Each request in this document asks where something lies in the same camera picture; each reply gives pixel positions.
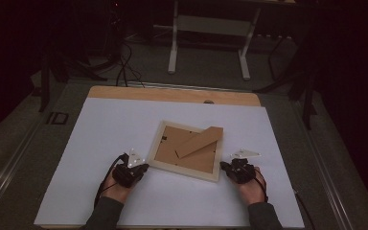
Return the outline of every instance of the triangular wooden piece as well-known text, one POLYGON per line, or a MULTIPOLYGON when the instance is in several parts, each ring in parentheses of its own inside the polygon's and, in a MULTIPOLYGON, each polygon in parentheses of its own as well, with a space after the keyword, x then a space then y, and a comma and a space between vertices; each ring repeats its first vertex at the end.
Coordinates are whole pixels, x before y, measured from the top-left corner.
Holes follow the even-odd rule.
POLYGON ((219 140, 223 135, 223 128, 210 126, 203 130, 197 136, 190 138, 189 140, 182 143, 180 146, 175 148, 175 153, 179 158, 189 155, 196 150, 200 150, 211 143, 219 140))

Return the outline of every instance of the white desk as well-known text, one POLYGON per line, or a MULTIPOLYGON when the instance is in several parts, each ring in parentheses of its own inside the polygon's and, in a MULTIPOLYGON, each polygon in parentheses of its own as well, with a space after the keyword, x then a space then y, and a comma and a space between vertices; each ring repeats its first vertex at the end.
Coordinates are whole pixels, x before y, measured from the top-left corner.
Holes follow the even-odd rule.
MULTIPOLYGON (((166 92, 186 94, 182 90, 166 92)), ((198 93, 205 96, 205 91, 198 93)), ((245 97, 256 99, 253 94, 224 94, 229 98, 239 95, 240 102, 245 97)), ((251 163, 261 167, 269 202, 280 222, 285 227, 304 227, 263 107, 90 97, 84 103, 34 224, 44 228, 85 224, 110 164, 131 148, 146 157, 162 120, 195 127, 223 127, 224 161, 229 161, 229 154, 240 148, 261 153, 262 157, 251 163)), ((245 205, 224 172, 218 183, 213 183, 150 168, 129 197, 119 226, 233 228, 248 226, 248 219, 245 205)))

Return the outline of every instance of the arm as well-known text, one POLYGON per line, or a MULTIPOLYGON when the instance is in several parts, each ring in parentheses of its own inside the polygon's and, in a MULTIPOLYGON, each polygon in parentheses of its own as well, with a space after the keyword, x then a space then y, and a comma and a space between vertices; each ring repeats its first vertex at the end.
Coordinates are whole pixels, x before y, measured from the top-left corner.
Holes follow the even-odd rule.
POLYGON ((131 190, 117 184, 110 173, 97 206, 81 230, 114 230, 131 190))
POLYGON ((260 173, 260 169, 255 167, 256 179, 245 184, 235 184, 241 194, 241 198, 247 205, 249 212, 249 222, 252 229, 256 230, 277 230, 283 229, 282 224, 277 218, 273 205, 265 202, 265 180, 260 173))

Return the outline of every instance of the wooden picture frame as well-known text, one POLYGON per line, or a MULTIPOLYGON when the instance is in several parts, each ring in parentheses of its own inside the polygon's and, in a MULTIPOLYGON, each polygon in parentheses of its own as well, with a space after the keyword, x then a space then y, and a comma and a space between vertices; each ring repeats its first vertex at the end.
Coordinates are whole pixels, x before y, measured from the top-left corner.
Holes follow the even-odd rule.
POLYGON ((198 135, 204 129, 162 121, 154 138, 148 164, 156 169, 217 182, 219 180, 222 138, 183 158, 173 146, 198 135))

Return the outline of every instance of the gray sleeve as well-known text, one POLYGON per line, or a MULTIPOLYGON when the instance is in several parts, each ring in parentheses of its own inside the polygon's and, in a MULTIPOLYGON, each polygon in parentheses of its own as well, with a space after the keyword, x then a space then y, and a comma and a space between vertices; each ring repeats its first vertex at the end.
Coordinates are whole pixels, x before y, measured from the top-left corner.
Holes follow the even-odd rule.
POLYGON ((273 205, 269 203, 254 203, 247 207, 249 211, 250 227, 253 230, 283 229, 277 218, 273 205))
POLYGON ((83 230, 116 229, 124 204, 108 197, 101 197, 83 230))

